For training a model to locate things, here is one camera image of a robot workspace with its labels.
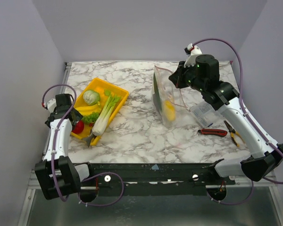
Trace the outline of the clear zip top bag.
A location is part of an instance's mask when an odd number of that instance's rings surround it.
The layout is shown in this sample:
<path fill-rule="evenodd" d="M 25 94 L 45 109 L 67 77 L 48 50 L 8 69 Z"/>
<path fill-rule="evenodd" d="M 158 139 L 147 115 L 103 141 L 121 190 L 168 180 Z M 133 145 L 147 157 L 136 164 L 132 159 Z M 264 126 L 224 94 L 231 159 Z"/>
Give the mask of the clear zip top bag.
<path fill-rule="evenodd" d="M 158 84 L 158 89 L 162 104 L 161 113 L 158 112 L 157 113 L 162 121 L 162 124 L 167 128 L 182 126 L 184 124 L 185 117 L 188 116 L 189 111 L 186 104 L 183 101 L 181 90 L 177 89 L 175 85 L 168 79 L 168 77 L 173 72 L 166 68 L 154 66 L 154 73 L 157 79 L 157 84 Z M 165 117 L 164 108 L 163 108 L 163 104 L 165 100 L 169 100 L 175 107 L 176 119 L 174 121 L 168 121 Z"/>

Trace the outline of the green toy scallion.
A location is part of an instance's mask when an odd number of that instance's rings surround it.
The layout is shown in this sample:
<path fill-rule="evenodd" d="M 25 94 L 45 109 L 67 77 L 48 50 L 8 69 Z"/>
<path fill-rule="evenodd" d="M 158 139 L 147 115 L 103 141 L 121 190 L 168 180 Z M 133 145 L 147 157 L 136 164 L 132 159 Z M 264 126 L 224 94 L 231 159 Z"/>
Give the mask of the green toy scallion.
<path fill-rule="evenodd" d="M 158 84 L 157 84 L 155 73 L 153 74 L 152 100 L 153 100 L 153 104 L 157 112 L 161 113 L 162 104 L 161 104 L 161 99 L 160 99 L 160 94 L 159 94 L 159 89 L 158 89 Z"/>

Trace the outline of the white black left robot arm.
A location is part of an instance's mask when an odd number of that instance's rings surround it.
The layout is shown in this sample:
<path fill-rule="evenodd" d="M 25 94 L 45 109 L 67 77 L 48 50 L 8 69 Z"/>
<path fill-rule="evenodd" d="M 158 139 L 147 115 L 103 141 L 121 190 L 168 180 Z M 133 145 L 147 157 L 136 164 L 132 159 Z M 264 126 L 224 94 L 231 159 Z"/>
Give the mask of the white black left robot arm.
<path fill-rule="evenodd" d="M 50 128 L 50 138 L 46 154 L 34 171 L 47 200 L 78 193 L 81 183 L 90 186 L 95 181 L 95 174 L 87 163 L 75 166 L 68 156 L 70 134 L 83 117 L 70 108 L 72 104 L 72 95 L 58 94 L 46 106 L 50 112 L 45 122 Z"/>

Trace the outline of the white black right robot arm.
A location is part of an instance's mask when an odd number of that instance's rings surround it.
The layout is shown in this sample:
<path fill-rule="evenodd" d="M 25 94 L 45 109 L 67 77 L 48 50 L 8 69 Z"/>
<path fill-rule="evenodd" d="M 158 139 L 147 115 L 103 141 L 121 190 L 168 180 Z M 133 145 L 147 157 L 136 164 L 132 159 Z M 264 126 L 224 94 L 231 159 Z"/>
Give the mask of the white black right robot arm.
<path fill-rule="evenodd" d="M 208 54 L 192 57 L 194 62 L 186 66 L 178 64 L 169 80 L 179 89 L 190 87 L 201 93 L 205 102 L 218 111 L 238 131 L 250 151 L 250 157 L 221 160 L 208 172 L 210 183 L 217 185 L 227 176 L 245 175 L 252 181 L 260 181 L 283 160 L 283 143 L 278 143 L 240 103 L 240 94 L 230 83 L 220 80 L 219 62 Z"/>

